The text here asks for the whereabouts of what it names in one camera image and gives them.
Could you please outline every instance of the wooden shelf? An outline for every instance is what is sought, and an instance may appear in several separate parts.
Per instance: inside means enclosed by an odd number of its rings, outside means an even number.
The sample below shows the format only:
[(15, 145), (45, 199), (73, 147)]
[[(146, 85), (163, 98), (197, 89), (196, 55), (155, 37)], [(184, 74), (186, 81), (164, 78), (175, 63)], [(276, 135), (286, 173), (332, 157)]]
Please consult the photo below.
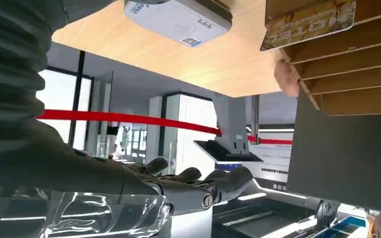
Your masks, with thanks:
[(358, 0), (354, 26), (281, 49), (316, 109), (381, 114), (381, 1)]
[(265, 0), (223, 0), (233, 14), (230, 32), (189, 48), (136, 25), (123, 1), (57, 31), (53, 41), (232, 97), (279, 91), (278, 50), (260, 52)]

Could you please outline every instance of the window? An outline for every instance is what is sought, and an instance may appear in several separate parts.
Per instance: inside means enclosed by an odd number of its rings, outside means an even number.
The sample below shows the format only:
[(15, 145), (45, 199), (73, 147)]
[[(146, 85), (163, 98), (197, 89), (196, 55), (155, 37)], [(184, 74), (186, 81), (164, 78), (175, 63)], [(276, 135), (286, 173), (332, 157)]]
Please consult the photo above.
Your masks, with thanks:
[[(45, 109), (72, 110), (73, 98), (75, 94), (76, 77), (73, 75), (60, 73), (52, 70), (43, 70), (40, 76), (45, 80), (44, 90), (37, 92), (37, 98), (45, 105)], [(83, 78), (79, 95), (79, 111), (88, 111), (91, 92), (91, 80)], [(68, 143), (69, 120), (40, 120), (53, 128), (61, 135), (63, 141)], [(73, 147), (78, 150), (84, 149), (86, 121), (77, 121), (75, 128), (75, 138)]]
[[(123, 137), (123, 132), (120, 129), (117, 140)], [(121, 154), (131, 155), (138, 157), (145, 162), (145, 150), (146, 150), (146, 137), (147, 131), (140, 129), (130, 129), (127, 132), (127, 148)]]

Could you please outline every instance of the transparent container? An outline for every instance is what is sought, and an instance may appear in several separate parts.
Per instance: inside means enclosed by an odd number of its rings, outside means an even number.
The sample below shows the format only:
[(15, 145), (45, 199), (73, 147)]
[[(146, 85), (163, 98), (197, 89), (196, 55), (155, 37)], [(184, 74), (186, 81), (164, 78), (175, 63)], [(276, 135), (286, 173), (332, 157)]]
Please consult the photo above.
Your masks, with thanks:
[(21, 187), (11, 197), (0, 196), (0, 238), (144, 238), (158, 233), (169, 214), (161, 195)]

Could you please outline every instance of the glass wall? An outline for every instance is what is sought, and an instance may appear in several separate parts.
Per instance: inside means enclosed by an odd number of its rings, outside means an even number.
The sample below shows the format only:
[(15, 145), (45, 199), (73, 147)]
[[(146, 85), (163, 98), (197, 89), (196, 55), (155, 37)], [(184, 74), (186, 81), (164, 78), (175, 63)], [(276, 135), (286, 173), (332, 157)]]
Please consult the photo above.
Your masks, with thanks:
[[(75, 94), (76, 76), (56, 72), (52, 70), (43, 70), (39, 72), (46, 83), (44, 90), (37, 92), (37, 98), (45, 105), (45, 109), (54, 110), (72, 110)], [(79, 95), (79, 111), (88, 111), (91, 92), (91, 80), (83, 78), (81, 82), (81, 91)], [(53, 128), (61, 135), (63, 141), (68, 143), (69, 120), (40, 120)], [(85, 134), (87, 122), (77, 121), (75, 129), (75, 138), (73, 147), (78, 150), (84, 149)]]

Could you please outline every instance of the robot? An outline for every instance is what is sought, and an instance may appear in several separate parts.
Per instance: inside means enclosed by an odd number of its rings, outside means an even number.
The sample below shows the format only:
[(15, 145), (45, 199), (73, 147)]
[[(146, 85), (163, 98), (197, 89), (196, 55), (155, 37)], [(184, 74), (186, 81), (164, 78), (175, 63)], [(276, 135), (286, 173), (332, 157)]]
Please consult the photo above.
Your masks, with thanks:
[[(167, 0), (138, 0), (159, 4)], [(198, 181), (195, 169), (155, 176), (167, 164), (128, 166), (66, 145), (36, 120), (37, 72), (52, 34), (113, 0), (0, 0), (0, 238), (149, 237), (170, 215), (209, 209), (252, 180), (238, 168)]]

